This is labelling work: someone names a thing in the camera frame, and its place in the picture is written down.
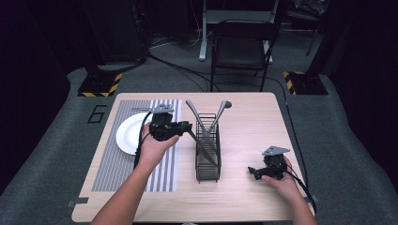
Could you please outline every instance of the white plate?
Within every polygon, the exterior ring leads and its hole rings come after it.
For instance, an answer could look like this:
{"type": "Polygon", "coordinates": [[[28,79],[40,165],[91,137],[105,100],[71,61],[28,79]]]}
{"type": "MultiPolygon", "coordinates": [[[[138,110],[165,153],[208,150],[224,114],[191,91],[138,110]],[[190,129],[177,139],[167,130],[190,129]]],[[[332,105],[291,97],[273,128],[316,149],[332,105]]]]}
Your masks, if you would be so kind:
{"type": "MultiPolygon", "coordinates": [[[[137,113],[120,125],[116,133],[116,143],[123,152],[135,155],[138,147],[141,125],[146,115],[147,112],[137,113]]],[[[152,114],[147,117],[145,123],[151,121],[152,114]]]]}

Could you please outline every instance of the striped placemat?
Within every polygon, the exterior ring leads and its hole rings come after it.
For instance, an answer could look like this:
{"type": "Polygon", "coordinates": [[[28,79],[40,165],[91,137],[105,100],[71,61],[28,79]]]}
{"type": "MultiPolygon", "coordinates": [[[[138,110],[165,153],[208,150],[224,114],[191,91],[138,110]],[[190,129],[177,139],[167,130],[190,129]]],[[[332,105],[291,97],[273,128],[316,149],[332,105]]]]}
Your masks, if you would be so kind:
{"type": "MultiPolygon", "coordinates": [[[[134,155],[129,155],[119,149],[116,143],[116,133],[119,126],[136,113],[144,113],[142,108],[154,108],[159,104],[170,104],[174,108],[173,121],[177,122],[181,115],[180,99],[154,100],[122,100],[115,117],[114,124],[106,143],[99,170],[92,191],[117,191],[134,166],[134,155]]],[[[178,143],[171,147],[161,163],[150,175],[145,191],[176,191],[178,143]]]]}

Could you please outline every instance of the hand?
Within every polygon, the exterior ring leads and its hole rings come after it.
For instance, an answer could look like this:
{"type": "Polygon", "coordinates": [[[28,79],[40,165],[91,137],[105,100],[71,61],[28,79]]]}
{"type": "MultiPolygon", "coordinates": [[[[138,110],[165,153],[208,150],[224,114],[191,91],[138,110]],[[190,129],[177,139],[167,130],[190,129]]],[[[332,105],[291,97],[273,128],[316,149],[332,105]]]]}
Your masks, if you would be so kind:
{"type": "Polygon", "coordinates": [[[149,134],[149,124],[150,123],[147,123],[144,126],[141,156],[136,169],[145,169],[151,173],[153,169],[155,169],[155,167],[161,162],[166,150],[178,141],[179,136],[175,135],[167,141],[159,142],[149,134]]]}
{"type": "MultiPolygon", "coordinates": [[[[290,163],[289,159],[287,159],[287,157],[283,158],[287,164],[287,170],[291,173],[292,164],[290,163]]],[[[297,198],[302,198],[295,179],[287,172],[284,173],[284,177],[281,180],[276,180],[266,175],[263,175],[261,179],[265,181],[267,184],[276,188],[279,194],[290,203],[292,203],[297,198]]]]}

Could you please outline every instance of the wire basket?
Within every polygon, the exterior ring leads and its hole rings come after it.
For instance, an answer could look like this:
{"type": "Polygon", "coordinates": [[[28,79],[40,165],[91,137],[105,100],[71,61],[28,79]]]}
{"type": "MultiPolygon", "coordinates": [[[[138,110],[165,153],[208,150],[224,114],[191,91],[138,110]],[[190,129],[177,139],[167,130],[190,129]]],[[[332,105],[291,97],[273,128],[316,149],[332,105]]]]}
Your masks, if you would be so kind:
{"type": "MultiPolygon", "coordinates": [[[[209,130],[211,124],[216,118],[214,113],[200,113],[199,118],[205,126],[206,130],[209,130]]],[[[202,144],[205,151],[208,152],[210,157],[213,159],[215,164],[210,162],[207,158],[201,154],[201,148],[196,144],[196,180],[215,180],[216,182],[220,179],[220,172],[222,166],[221,149],[220,149],[220,132],[218,123],[214,126],[208,135],[204,134],[201,126],[196,121],[196,137],[202,144]]]]}

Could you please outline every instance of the wooden table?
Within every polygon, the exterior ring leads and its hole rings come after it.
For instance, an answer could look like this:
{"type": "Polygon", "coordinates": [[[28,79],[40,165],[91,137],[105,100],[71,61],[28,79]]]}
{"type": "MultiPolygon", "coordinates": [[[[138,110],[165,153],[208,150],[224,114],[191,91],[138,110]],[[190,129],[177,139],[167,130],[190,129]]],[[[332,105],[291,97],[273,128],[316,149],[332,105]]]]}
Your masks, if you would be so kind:
{"type": "MultiPolygon", "coordinates": [[[[188,134],[178,144],[177,189],[172,192],[145,192],[135,217],[137,222],[231,222],[292,219],[290,206],[273,187],[254,180],[248,166],[264,168],[262,152],[271,145],[293,150],[276,97],[271,93],[126,93],[119,94],[99,140],[96,154],[85,178],[72,219],[91,221],[114,194],[91,191],[100,166],[110,128],[121,100],[181,99],[181,121],[193,123],[195,117],[185,104],[190,99],[199,113],[217,113],[222,100],[232,102],[221,119],[222,168],[218,182],[202,181],[195,176],[195,142],[188,134]]],[[[294,151],[285,153],[302,179],[294,151]]]]}

